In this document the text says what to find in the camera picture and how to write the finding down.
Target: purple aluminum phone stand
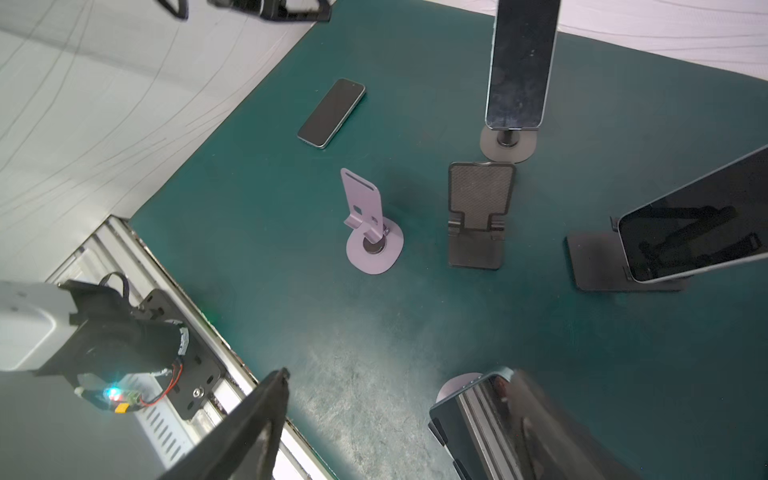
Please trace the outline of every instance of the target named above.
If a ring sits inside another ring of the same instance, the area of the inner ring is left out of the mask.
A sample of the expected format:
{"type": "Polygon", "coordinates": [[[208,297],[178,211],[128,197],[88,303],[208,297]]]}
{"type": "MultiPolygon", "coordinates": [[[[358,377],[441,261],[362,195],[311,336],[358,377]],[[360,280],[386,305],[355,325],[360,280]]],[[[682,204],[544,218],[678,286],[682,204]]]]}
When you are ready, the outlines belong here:
{"type": "Polygon", "coordinates": [[[346,256],[369,275],[384,273],[402,252],[402,230],[382,215],[382,198],[375,185],[346,168],[341,169],[341,181],[349,205],[344,224],[352,228],[346,256]]]}

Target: teal work surface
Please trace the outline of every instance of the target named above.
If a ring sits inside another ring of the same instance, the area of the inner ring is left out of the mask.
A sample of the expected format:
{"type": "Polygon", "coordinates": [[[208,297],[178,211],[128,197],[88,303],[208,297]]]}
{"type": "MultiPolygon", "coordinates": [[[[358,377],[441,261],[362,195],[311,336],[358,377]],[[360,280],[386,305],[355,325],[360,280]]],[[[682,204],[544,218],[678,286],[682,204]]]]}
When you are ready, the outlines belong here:
{"type": "Polygon", "coordinates": [[[527,370],[644,478],[763,478],[768,262],[681,293],[575,289],[564,238],[768,143],[768,84],[558,35],[538,149],[499,271],[448,267],[448,165],[478,142],[493,19],[340,0],[132,225],[339,478],[454,478],[427,429],[444,381],[527,370]],[[368,92],[324,151],[296,133],[338,78],[368,92]],[[346,259],[339,170],[373,182],[405,248],[346,259]]]}

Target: led light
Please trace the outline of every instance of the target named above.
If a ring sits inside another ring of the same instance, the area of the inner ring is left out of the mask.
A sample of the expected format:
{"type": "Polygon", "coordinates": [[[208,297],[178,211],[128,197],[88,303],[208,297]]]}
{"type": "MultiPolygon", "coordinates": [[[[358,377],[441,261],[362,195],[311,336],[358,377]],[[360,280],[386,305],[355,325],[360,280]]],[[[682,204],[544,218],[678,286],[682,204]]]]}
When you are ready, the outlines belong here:
{"type": "Polygon", "coordinates": [[[116,387],[112,387],[110,389],[107,389],[107,398],[112,400],[113,402],[116,402],[123,398],[123,392],[116,387]]]}

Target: black smartphone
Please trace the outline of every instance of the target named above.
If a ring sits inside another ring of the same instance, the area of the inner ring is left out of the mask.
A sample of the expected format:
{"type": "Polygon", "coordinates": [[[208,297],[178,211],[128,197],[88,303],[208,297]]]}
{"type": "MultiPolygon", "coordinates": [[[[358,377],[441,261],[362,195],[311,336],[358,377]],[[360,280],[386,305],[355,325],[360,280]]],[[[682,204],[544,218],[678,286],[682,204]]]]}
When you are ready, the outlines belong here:
{"type": "Polygon", "coordinates": [[[654,283],[768,258],[768,145],[624,215],[632,277],[654,283]]]}
{"type": "Polygon", "coordinates": [[[314,147],[325,148],[365,93],[362,84],[346,78],[336,81],[299,129],[299,138],[314,147]]]}

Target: mesh stand backrest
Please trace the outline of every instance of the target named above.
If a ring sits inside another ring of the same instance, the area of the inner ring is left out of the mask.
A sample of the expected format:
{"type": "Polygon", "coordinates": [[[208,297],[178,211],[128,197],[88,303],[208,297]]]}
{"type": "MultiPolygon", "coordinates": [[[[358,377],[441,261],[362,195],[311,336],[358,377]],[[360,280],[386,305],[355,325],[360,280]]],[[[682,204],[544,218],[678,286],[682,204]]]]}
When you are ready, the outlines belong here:
{"type": "Polygon", "coordinates": [[[449,210],[463,214],[463,227],[490,230],[491,215],[505,215],[515,168],[512,164],[451,164],[449,210]]]}

